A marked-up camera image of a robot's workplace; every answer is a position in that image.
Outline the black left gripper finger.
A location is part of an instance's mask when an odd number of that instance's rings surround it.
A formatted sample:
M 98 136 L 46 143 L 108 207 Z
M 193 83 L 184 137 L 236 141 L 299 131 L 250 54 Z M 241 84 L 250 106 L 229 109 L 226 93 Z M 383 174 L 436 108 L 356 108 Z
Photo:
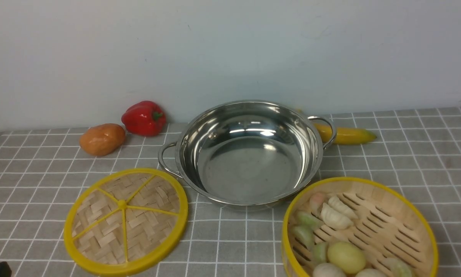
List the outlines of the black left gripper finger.
M 12 270 L 7 262 L 0 262 L 0 277 L 12 277 Z

